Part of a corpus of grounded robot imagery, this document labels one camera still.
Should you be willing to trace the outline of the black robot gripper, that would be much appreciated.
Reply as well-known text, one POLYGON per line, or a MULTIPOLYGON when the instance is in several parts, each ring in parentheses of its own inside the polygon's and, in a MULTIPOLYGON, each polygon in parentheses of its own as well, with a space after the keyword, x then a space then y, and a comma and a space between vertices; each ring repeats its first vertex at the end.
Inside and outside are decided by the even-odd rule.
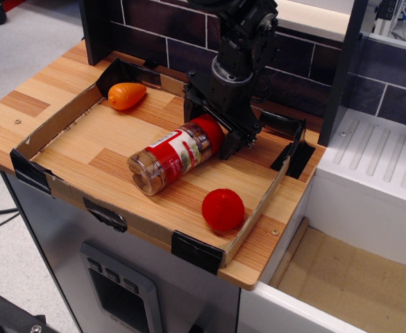
POLYGON ((262 125, 251 107, 255 73, 247 66, 226 69, 218 58, 210 73, 189 70, 184 87, 184 122, 211 114, 227 131, 219 158, 228 160, 243 147, 252 147, 262 125))

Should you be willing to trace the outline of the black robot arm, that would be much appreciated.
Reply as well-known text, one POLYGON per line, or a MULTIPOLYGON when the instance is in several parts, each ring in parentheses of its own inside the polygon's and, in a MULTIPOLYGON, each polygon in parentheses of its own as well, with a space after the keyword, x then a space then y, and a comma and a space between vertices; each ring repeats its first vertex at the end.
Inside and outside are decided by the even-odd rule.
POLYGON ((191 8, 219 18, 220 45, 211 73, 187 72, 185 121, 209 114, 228 134, 219 157, 227 160, 253 146, 262 130, 252 111, 255 86, 278 46, 275 1, 190 1, 191 8))

